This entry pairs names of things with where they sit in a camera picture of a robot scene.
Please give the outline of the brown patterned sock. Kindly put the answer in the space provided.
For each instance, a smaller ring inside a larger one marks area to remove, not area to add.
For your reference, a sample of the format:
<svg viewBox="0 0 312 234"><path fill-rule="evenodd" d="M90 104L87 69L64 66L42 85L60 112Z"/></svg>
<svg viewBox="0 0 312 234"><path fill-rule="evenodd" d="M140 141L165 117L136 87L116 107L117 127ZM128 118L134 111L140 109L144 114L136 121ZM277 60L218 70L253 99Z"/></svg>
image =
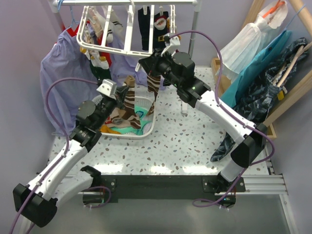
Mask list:
<svg viewBox="0 0 312 234"><path fill-rule="evenodd" d="M129 87L123 103L124 109L114 109L104 124L109 128L133 127L140 129L140 117L135 113L135 78L133 76L127 76L123 86Z"/></svg>
<svg viewBox="0 0 312 234"><path fill-rule="evenodd" d="M147 116L150 116L151 114L154 113L154 109L155 109L155 102L157 99L157 95L159 92L159 88L160 88L160 82L161 82L161 76L147 76L147 85L148 85L148 92L153 93L154 94L154 101L152 102L152 105L147 113Z"/></svg>

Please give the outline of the black white striped sock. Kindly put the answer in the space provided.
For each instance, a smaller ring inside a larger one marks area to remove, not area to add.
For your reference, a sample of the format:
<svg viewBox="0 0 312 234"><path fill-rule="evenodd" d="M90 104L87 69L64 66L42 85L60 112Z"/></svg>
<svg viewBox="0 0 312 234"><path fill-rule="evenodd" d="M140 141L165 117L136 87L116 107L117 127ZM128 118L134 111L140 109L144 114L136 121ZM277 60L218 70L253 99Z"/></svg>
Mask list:
<svg viewBox="0 0 312 234"><path fill-rule="evenodd" d="M161 90L165 90L169 86L171 86L171 83L165 78L161 77Z"/></svg>

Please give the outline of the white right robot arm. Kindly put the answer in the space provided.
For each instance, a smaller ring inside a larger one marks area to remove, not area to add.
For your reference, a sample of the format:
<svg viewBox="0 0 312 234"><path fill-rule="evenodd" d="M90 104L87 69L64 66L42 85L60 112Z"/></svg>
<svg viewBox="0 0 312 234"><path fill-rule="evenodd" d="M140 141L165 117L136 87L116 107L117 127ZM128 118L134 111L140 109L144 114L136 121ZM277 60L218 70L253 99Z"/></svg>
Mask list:
<svg viewBox="0 0 312 234"><path fill-rule="evenodd" d="M163 54L154 51L138 62L150 77L162 76L170 82L183 102L209 116L237 144L231 152L231 160L217 179L218 188L224 192L229 191L234 186L234 180L242 175L264 149L267 127L254 124L220 101L210 86L195 76L195 63L189 54L177 52L170 55L168 52Z"/></svg>

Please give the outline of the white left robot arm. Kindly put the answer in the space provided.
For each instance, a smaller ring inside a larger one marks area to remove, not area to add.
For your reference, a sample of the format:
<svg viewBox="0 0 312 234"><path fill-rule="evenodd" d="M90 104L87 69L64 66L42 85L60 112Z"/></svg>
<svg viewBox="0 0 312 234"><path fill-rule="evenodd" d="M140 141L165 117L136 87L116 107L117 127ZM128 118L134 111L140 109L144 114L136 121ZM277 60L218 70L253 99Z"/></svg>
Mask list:
<svg viewBox="0 0 312 234"><path fill-rule="evenodd" d="M18 215L23 215L39 227L46 226L57 212L57 198L53 197L58 185L73 166L87 155L101 137L100 128L116 108L122 109L127 89L118 89L114 95L102 95L100 103L82 102L76 115L76 127L66 139L65 147L27 185L13 189Z"/></svg>

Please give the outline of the white clip sock hanger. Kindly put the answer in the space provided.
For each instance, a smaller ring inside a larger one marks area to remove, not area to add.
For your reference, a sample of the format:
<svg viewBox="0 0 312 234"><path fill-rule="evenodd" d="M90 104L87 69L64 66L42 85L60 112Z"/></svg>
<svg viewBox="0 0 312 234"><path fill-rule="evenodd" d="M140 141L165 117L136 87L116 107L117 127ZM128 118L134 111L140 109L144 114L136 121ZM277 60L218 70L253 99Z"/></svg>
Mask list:
<svg viewBox="0 0 312 234"><path fill-rule="evenodd" d="M107 33L109 28L113 28L112 22L110 21L111 15L113 12L112 4L107 5L107 14L104 21L104 24L99 25L99 29L102 32L102 40L99 45L92 44L88 42L88 34L89 30L86 28L86 23L89 21L92 23L97 23L98 19L95 19L94 9L93 6L85 6L83 8L83 12L81 15L80 24L78 27L77 32L77 42L80 47L105 52L109 54L118 54L123 56L132 56L132 57L140 57L145 58L149 57L153 53L153 36L154 36L154 16L155 16L155 5L150 6L150 19L149 19L149 37L148 37L148 51L141 52L141 51L132 51L131 44L132 44L132 35L133 35L133 25L134 25L134 18L135 18L135 5L132 4L127 8L127 24L125 28L125 36L121 37L123 41L123 49L117 49L114 47L107 46Z"/></svg>

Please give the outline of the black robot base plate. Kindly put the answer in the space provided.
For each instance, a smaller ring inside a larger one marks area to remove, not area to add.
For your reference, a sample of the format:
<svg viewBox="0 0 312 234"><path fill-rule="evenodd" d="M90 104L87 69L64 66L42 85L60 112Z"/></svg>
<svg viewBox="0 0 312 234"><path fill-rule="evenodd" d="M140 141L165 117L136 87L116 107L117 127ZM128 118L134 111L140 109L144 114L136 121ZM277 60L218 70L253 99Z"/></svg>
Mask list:
<svg viewBox="0 0 312 234"><path fill-rule="evenodd" d="M218 175L103 175L96 177L92 190L84 190L85 205L99 205L106 201L117 203L120 199L184 199L203 198L215 201L230 191L220 204L233 205L237 192L245 192L243 178L230 189Z"/></svg>

